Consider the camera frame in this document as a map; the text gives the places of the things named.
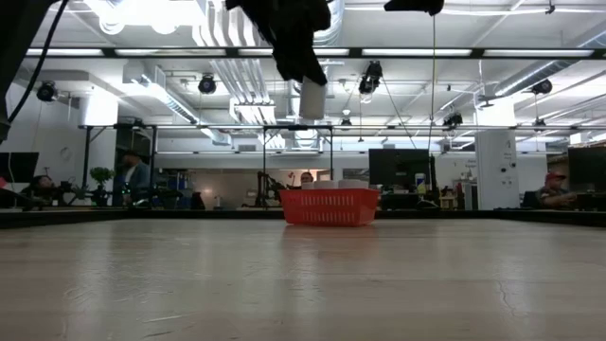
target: black cable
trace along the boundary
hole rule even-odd
[[[434,105],[436,103],[436,16],[434,16],[434,58],[432,69],[432,109],[429,113],[429,142],[427,147],[429,157],[432,156],[432,130],[434,128]]]
[[[36,65],[36,69],[34,69],[34,73],[31,75],[31,79],[29,80],[29,84],[27,85],[25,93],[21,97],[21,100],[19,100],[19,104],[17,104],[17,106],[15,107],[15,110],[13,110],[12,114],[10,114],[9,123],[11,123],[13,120],[15,120],[15,118],[17,118],[17,115],[19,115],[19,112],[21,112],[21,109],[26,104],[27,98],[29,97],[29,93],[33,90],[34,85],[36,84],[36,80],[38,79],[38,76],[40,75],[40,71],[42,71],[42,66],[45,63],[46,54],[48,53],[48,49],[50,48],[50,43],[53,40],[53,35],[55,34],[55,30],[57,29],[59,20],[61,19],[61,16],[63,15],[63,12],[65,11],[65,8],[67,7],[67,1],[68,0],[63,0],[63,2],[61,3],[61,6],[59,7],[59,10],[57,10],[57,15],[55,15],[55,19],[53,20],[53,23],[50,26],[48,35],[46,36],[46,41],[45,41],[45,45],[42,48],[42,54],[40,55],[40,60],[38,61],[38,64]]]
[[[398,107],[396,106],[396,102],[391,97],[391,92],[389,92],[389,87],[387,86],[387,81],[383,77],[382,77],[382,79],[383,79],[383,84],[385,84],[385,90],[387,90],[387,95],[389,95],[389,99],[391,100],[391,105],[394,106],[394,110],[396,111],[396,115],[400,119],[400,124],[401,124],[402,127],[404,127],[404,131],[406,132],[406,135],[408,136],[408,139],[410,139],[410,142],[413,144],[413,147],[415,147],[415,149],[416,149],[417,145],[415,144],[415,140],[413,140],[413,136],[411,136],[410,133],[408,132],[408,128],[406,128],[406,124],[404,123],[404,120],[401,119],[401,115],[400,115],[400,112],[398,111]]]

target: potted plant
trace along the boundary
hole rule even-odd
[[[116,175],[113,170],[103,167],[95,167],[90,170],[91,177],[97,181],[97,189],[93,190],[93,202],[99,207],[106,207],[109,193],[105,190],[105,183],[112,180]]]

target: security camera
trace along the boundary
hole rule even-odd
[[[381,62],[371,61],[360,81],[360,87],[358,88],[360,94],[370,95],[375,92],[381,84],[382,77],[383,68],[381,67]]]
[[[535,84],[532,88],[530,88],[530,92],[535,95],[547,95],[551,92],[551,90],[553,90],[553,84],[549,80],[541,81],[540,83]]]
[[[36,97],[47,103],[54,102],[59,98],[59,91],[57,87],[55,87],[54,81],[43,81],[40,88],[38,88],[38,92],[36,93]]]
[[[217,83],[214,80],[215,76],[212,74],[202,75],[202,80],[198,84],[198,90],[205,95],[214,94],[217,91]]]

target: fluorescent light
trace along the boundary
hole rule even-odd
[[[443,9],[441,14],[465,15],[465,16],[510,16],[524,14],[544,14],[545,9],[522,9],[522,10],[456,10]]]
[[[225,50],[222,48],[119,48],[116,55],[124,57],[222,57],[225,56]]]
[[[182,130],[182,129],[198,129],[198,127],[194,126],[194,125],[187,125],[187,126],[183,126],[183,125],[159,125],[157,126],[158,129],[160,130]]]
[[[30,57],[37,57],[42,55],[41,48],[31,48],[27,51],[27,55]],[[103,56],[103,51],[100,48],[49,48],[47,56]]]
[[[316,56],[346,56],[349,54],[348,48],[315,48],[313,50]]]
[[[436,56],[456,57],[469,56],[472,51],[468,48],[437,48]],[[433,56],[432,48],[365,48],[362,50],[363,56]]]
[[[271,56],[273,52],[272,48],[241,48],[238,50],[241,56]]]
[[[591,49],[488,49],[486,57],[589,57]]]
[[[183,155],[183,154],[193,154],[194,152],[156,152],[156,154],[160,155]]]
[[[202,124],[199,126],[200,127],[204,127],[204,128],[210,128],[210,129],[226,129],[226,130],[260,130],[263,129],[263,126],[261,125],[236,125],[236,124],[232,124],[232,125],[214,125],[214,124]]]

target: wire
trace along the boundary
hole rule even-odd
[[[10,166],[10,157],[12,156],[12,153],[9,153],[9,174],[10,174],[10,188],[12,189],[12,191],[15,191],[15,177],[12,176],[12,167]]]
[[[34,130],[34,139],[31,142],[31,151],[36,150],[36,142],[38,140],[38,128],[40,128],[40,120],[42,119],[42,101],[40,101],[40,112],[38,113],[38,121],[36,122],[36,130]]]
[[[356,82],[355,82],[354,84],[359,83],[359,82],[360,82],[360,78],[361,78],[361,77],[362,77],[362,75],[360,75],[360,76],[358,77],[358,79],[356,80]],[[355,89],[351,89],[351,91],[349,92],[348,101],[347,101],[347,102],[345,102],[345,105],[343,106],[343,110],[346,110],[346,109],[348,108],[349,101],[351,100],[351,96],[353,96],[353,93],[354,93],[354,92],[355,92]]]
[[[429,112],[429,142],[427,151],[429,156],[432,155],[432,129],[434,128],[434,106],[436,105],[436,16],[434,15],[434,60],[432,71],[432,111]]]
[[[46,54],[48,53],[48,49],[50,48],[50,43],[53,40],[53,35],[55,34],[55,30],[57,29],[59,20],[61,19],[61,16],[62,16],[63,12],[65,11],[65,8],[67,7],[67,1],[68,0],[63,0],[63,2],[61,3],[61,6],[59,7],[59,10],[57,11],[57,15],[55,15],[55,19],[53,20],[53,23],[50,26],[48,35],[46,36],[45,45],[42,48],[42,54],[40,55],[40,60],[38,61],[38,64],[36,65],[36,68],[34,69],[34,73],[31,75],[31,79],[29,79],[29,84],[27,85],[26,91],[23,94],[23,96],[21,97],[21,100],[19,100],[19,104],[17,104],[17,106],[15,107],[15,110],[12,112],[12,114],[10,114],[9,123],[11,123],[13,120],[15,120],[15,118],[17,118],[17,115],[19,115],[19,112],[21,112],[21,109],[26,104],[27,98],[29,97],[29,93],[34,88],[34,84],[36,83],[36,80],[38,79],[38,76],[40,75],[40,71],[42,71],[43,64],[45,63]]]
[[[400,111],[398,110],[398,107],[396,106],[396,103],[394,102],[394,99],[391,97],[391,93],[389,92],[389,87],[387,86],[387,81],[385,81],[385,78],[383,78],[383,77],[382,77],[382,79],[383,79],[383,84],[385,84],[385,90],[387,90],[387,94],[389,95],[389,99],[391,99],[391,104],[394,106],[394,110],[396,111],[396,115],[400,119],[400,124],[401,124],[402,127],[404,127],[404,131],[406,132],[406,135],[410,139],[410,142],[413,144],[413,147],[415,147],[415,149],[416,149],[417,145],[415,144],[415,141],[413,140],[413,136],[411,136],[410,133],[408,132],[408,129],[406,128],[406,124],[404,123],[404,120],[401,119]]]

